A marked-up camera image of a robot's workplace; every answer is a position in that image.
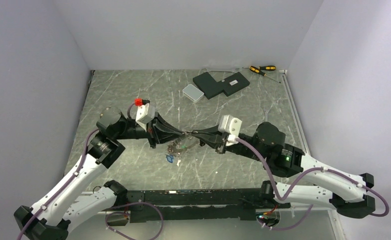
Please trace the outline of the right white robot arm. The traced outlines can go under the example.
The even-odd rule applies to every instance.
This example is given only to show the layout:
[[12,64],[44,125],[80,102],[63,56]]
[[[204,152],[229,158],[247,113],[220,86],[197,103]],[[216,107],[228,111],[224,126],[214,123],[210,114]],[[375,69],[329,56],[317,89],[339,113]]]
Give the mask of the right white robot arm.
[[[259,202],[266,208],[276,203],[303,203],[327,207],[353,219],[375,214],[375,198],[367,195],[367,188],[374,183],[372,175],[353,175],[320,162],[286,144],[286,135],[270,122],[261,123],[252,136],[232,135],[219,126],[190,133],[219,154],[230,152],[260,161],[271,178],[259,193]],[[272,179],[274,176],[296,179],[289,184]]]

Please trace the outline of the silver disc keyring with keys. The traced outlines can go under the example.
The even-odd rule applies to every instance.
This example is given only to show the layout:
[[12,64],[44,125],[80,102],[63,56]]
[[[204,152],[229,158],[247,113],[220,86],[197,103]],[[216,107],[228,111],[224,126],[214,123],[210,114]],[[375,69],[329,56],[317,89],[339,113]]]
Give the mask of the silver disc keyring with keys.
[[178,159],[183,155],[183,153],[187,152],[199,143],[200,140],[197,137],[193,136],[191,132],[186,132],[183,136],[178,137],[168,144],[166,149],[166,161],[172,164],[175,159]]

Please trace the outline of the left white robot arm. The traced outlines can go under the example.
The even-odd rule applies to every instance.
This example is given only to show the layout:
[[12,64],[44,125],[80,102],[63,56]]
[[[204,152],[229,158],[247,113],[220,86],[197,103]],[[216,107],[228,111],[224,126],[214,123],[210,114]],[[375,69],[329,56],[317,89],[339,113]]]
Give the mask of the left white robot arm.
[[115,180],[106,182],[92,195],[82,195],[125,151],[121,140],[147,139],[155,148],[184,134],[166,122],[150,103],[139,106],[135,118],[124,116],[116,107],[107,107],[101,112],[96,129],[84,141],[82,154],[72,169],[40,200],[14,212],[20,229],[18,239],[65,240],[99,211],[123,209],[128,191]]

